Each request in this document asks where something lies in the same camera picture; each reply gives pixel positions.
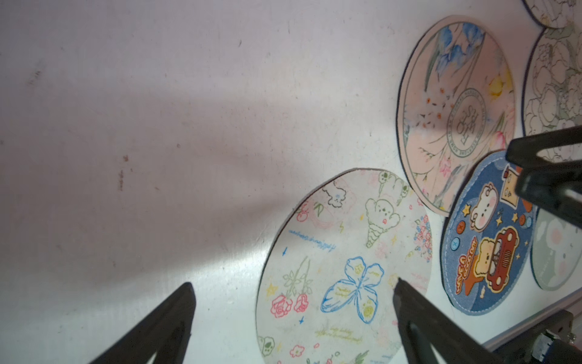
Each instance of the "round coaster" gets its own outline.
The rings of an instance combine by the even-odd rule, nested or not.
[[[357,169],[299,204],[281,229],[257,298],[266,363],[390,361],[400,348],[398,277],[421,293],[432,265],[426,209],[391,172]]]
[[[475,20],[447,17],[420,40],[400,86],[397,128],[406,176],[448,216],[465,176],[513,138],[515,96],[503,52]]]
[[[582,255],[582,231],[568,222],[540,210],[531,248],[531,267],[542,289],[555,291],[574,272]]]
[[[524,0],[531,16],[549,28],[564,28],[572,21],[576,0]]]
[[[531,54],[523,89],[525,135],[582,125],[582,37],[574,24],[546,29]],[[561,162],[582,158],[580,144],[546,149],[539,155]]]
[[[484,158],[463,188],[441,245],[443,285],[453,306],[491,311],[525,266],[537,207],[515,194],[521,169],[499,151]]]

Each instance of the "blue cartoon coaster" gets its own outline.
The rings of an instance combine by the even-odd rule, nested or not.
[[[443,285],[470,315],[503,301],[525,266],[537,207],[515,194],[521,169],[492,153],[475,168],[447,223],[441,245]]]

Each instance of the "pink floral coaster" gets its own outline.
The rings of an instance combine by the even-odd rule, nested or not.
[[[402,277],[421,293],[432,265],[426,209],[388,171],[357,169],[299,204],[273,246],[257,298],[266,363],[387,363],[400,348]]]
[[[507,148],[514,119],[512,76],[491,33],[460,16],[431,28],[404,73],[396,123],[404,171],[428,208],[449,215],[472,167]]]

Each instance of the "cartoon bunny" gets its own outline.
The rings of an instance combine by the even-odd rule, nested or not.
[[[549,280],[550,287],[560,285],[574,270],[580,257],[579,229],[574,225],[555,218],[548,224],[546,244],[554,251],[554,276]]]

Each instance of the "yellow star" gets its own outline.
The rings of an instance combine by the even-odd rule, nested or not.
[[[463,209],[463,215],[466,217],[470,213],[471,213],[471,205],[465,205],[465,208]]]
[[[279,288],[278,285],[273,285],[273,283],[269,283],[269,288],[267,288],[267,298],[274,296]]]

